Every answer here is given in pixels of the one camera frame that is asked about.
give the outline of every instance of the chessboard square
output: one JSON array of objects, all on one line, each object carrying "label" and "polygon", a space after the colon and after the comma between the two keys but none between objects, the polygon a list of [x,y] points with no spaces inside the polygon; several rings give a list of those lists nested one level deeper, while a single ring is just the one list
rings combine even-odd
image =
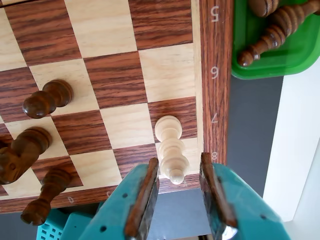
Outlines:
[{"label": "chessboard square", "polygon": [[23,112],[24,100],[36,91],[37,84],[28,67],[0,71],[0,114],[5,123],[29,119]]},{"label": "chessboard square", "polygon": [[69,155],[111,149],[99,110],[52,116]]},{"label": "chessboard square", "polygon": [[148,164],[151,158],[157,157],[154,143],[118,148],[114,149],[113,153],[122,178],[138,164]]},{"label": "chessboard square", "polygon": [[192,43],[190,0],[129,0],[139,50]]},{"label": "chessboard square", "polygon": [[86,188],[114,186],[122,181],[112,149],[70,157]]},{"label": "chessboard square", "polygon": [[41,192],[41,184],[31,168],[17,181],[2,186],[10,198],[38,196]]},{"label": "chessboard square", "polygon": [[175,116],[182,125],[181,139],[197,137],[196,97],[185,97],[148,103],[153,133],[158,119],[166,115]]},{"label": "chessboard square", "polygon": [[67,186],[68,188],[83,186],[77,170],[69,156],[38,159],[31,168],[40,182],[42,182],[49,170],[61,169],[71,175],[71,182]]},{"label": "chessboard square", "polygon": [[193,44],[139,51],[148,102],[196,95]]},{"label": "chessboard square", "polygon": [[13,138],[4,123],[0,123],[0,141],[4,144],[11,144]]},{"label": "chessboard square", "polygon": [[25,0],[0,0],[3,5],[8,5],[8,4],[15,4],[19,2],[24,2]]},{"label": "chessboard square", "polygon": [[[200,158],[199,158],[199,152],[198,152],[198,138],[186,138],[181,139],[185,146],[185,150],[182,152],[182,155],[186,157],[186,159],[189,162],[189,168],[186,171],[186,175],[190,174],[198,174],[200,171]],[[162,158],[159,154],[159,146],[161,142],[157,142],[155,144],[156,147],[156,154],[159,159],[159,164],[161,164]],[[161,174],[159,178],[163,179],[165,176]]]},{"label": "chessboard square", "polygon": [[5,126],[8,128],[10,134],[14,139],[16,139],[17,136],[24,130],[31,127],[39,127],[47,130],[52,137],[52,143],[49,148],[39,156],[38,159],[50,159],[68,155],[65,145],[62,142],[56,126],[50,116],[40,119],[28,119],[23,121],[8,122],[5,123]]},{"label": "chessboard square", "polygon": [[25,2],[5,12],[28,66],[81,58],[64,0]]},{"label": "chessboard square", "polygon": [[147,102],[137,51],[84,60],[101,109]]},{"label": "chessboard square", "polygon": [[6,192],[6,190],[4,189],[4,187],[2,185],[0,185],[0,197],[1,196],[8,196],[9,194]]},{"label": "chessboard square", "polygon": [[65,0],[83,58],[137,50],[127,0]]},{"label": "chessboard square", "polygon": [[57,107],[52,116],[98,110],[99,106],[92,88],[84,60],[73,59],[31,66],[30,70],[39,89],[55,79],[65,80],[73,90],[72,101]]},{"label": "chessboard square", "polygon": [[153,144],[147,103],[100,110],[112,149]]},{"label": "chessboard square", "polygon": [[0,8],[0,71],[26,67],[4,8]]}]

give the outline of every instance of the white chess piece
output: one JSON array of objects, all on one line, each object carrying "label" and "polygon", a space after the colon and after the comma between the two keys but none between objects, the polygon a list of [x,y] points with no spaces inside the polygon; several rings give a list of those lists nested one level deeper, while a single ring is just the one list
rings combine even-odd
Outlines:
[{"label": "white chess piece", "polygon": [[159,146],[161,174],[164,174],[173,184],[181,184],[189,162],[182,154],[185,145],[180,140],[182,135],[180,121],[175,116],[163,116],[156,122],[154,132],[161,142]]}]

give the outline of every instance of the screw hole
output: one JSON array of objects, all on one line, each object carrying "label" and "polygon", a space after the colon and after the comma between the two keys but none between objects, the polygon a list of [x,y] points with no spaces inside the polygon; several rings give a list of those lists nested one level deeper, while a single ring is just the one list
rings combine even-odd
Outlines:
[{"label": "screw hole", "polygon": [[106,226],[100,227],[100,233],[103,233],[105,230],[107,230],[107,227],[106,227]]}]

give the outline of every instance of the printed number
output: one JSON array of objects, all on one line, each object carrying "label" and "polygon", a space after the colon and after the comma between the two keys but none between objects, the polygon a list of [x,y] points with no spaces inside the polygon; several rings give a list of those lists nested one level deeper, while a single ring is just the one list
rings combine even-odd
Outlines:
[{"label": "printed number", "polygon": [[217,124],[218,123],[218,120],[216,120],[216,117],[217,117],[217,113],[214,114],[212,120],[211,120],[211,123],[212,124]]},{"label": "printed number", "polygon": [[69,202],[70,202],[71,204],[74,203],[74,199],[73,199],[72,197],[68,196],[68,200],[69,200]]},{"label": "printed number", "polygon": [[211,22],[213,22],[213,23],[219,21],[219,13],[215,13],[215,9],[217,9],[217,11],[218,11],[219,10],[219,6],[214,6],[213,8],[211,8],[211,16],[213,17]]},{"label": "printed number", "polygon": [[216,151],[214,151],[212,154],[211,154],[211,157],[212,157],[212,160],[217,160],[218,158],[218,153]]},{"label": "printed number", "polygon": [[217,68],[216,66],[213,66],[211,68],[211,74],[212,74],[212,79],[216,79],[219,75],[219,68]]}]

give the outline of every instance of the light wooden square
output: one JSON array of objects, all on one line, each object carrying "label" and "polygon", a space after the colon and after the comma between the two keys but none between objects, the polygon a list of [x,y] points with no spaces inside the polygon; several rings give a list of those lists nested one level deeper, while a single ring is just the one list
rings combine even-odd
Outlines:
[{"label": "light wooden square", "polygon": [[50,116],[40,118],[40,119],[28,119],[22,121],[13,121],[5,123],[10,134],[14,139],[22,133],[24,130],[31,127],[40,127],[47,130],[52,136],[52,144],[49,148],[39,156],[39,159],[50,159],[55,157],[67,156],[67,150],[61,137],[56,129],[54,122]]},{"label": "light wooden square", "polygon": [[2,196],[0,200],[38,196],[41,192],[41,184],[31,168],[17,181],[2,186],[9,196]]},{"label": "light wooden square", "polygon": [[24,2],[25,0],[1,0],[3,5],[15,4],[19,2]]},{"label": "light wooden square", "polygon": [[83,58],[137,50],[128,0],[65,0]]},{"label": "light wooden square", "polygon": [[140,50],[139,55],[149,103],[195,96],[192,43]]},{"label": "light wooden square", "polygon": [[118,185],[120,171],[112,150],[103,150],[70,156],[84,188]]},{"label": "light wooden square", "polygon": [[35,65],[31,66],[30,70],[40,90],[43,89],[47,82],[54,79],[65,80],[72,87],[72,101],[64,107],[57,107],[56,110],[51,113],[52,116],[99,109],[83,59]]},{"label": "light wooden square", "polygon": [[113,149],[155,143],[147,103],[101,109]]},{"label": "light wooden square", "polygon": [[[198,138],[186,138],[181,139],[181,141],[184,143],[185,151],[182,153],[186,159],[189,161],[189,169],[187,170],[187,175],[190,174],[198,174],[200,172],[200,157],[198,153]],[[159,165],[161,163],[161,158],[159,156],[159,146],[161,142],[157,142],[155,144],[157,157],[159,159]]]},{"label": "light wooden square", "polygon": [[0,8],[0,71],[26,66],[5,9]]}]

